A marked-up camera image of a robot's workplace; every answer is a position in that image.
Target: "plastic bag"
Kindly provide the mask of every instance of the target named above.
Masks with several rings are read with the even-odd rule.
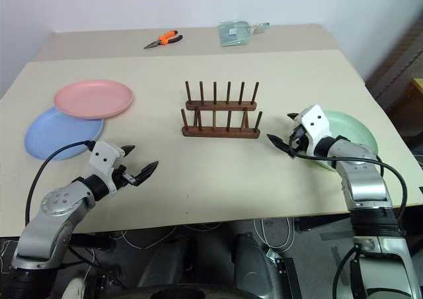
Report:
[[[269,22],[250,26],[246,21],[226,21],[219,25],[219,37],[222,46],[240,46],[248,44],[253,34],[263,32]]]

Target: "pliers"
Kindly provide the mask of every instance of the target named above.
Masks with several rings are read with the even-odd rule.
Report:
[[[158,40],[153,41],[148,46],[144,47],[144,49],[150,49],[160,45],[165,46],[169,43],[175,43],[175,42],[181,41],[183,38],[182,35],[178,35],[175,38],[170,38],[171,36],[176,36],[177,34],[178,34],[178,31],[176,30],[169,31],[168,33],[165,33],[164,35],[160,36]]]

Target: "white wall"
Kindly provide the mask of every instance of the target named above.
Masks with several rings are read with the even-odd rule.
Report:
[[[216,26],[219,21],[319,23],[368,77],[423,0],[1,0],[1,86],[9,87],[50,31]]]

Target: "orange pliers handle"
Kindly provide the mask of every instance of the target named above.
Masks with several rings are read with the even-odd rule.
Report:
[[[178,31],[176,31],[176,30],[169,31],[168,33],[165,33],[164,35],[159,37],[160,44],[165,46],[169,43],[175,43],[175,42],[181,41],[182,35],[178,35],[175,38],[171,38],[172,36],[176,36],[177,34],[178,34]]]

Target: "blue plate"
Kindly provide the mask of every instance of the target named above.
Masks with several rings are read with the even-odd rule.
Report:
[[[63,146],[84,140],[97,140],[103,124],[103,119],[79,119],[53,107],[31,124],[25,135],[25,149],[32,157],[45,160]],[[87,147],[84,145],[69,148],[53,160],[74,157],[85,150]]]

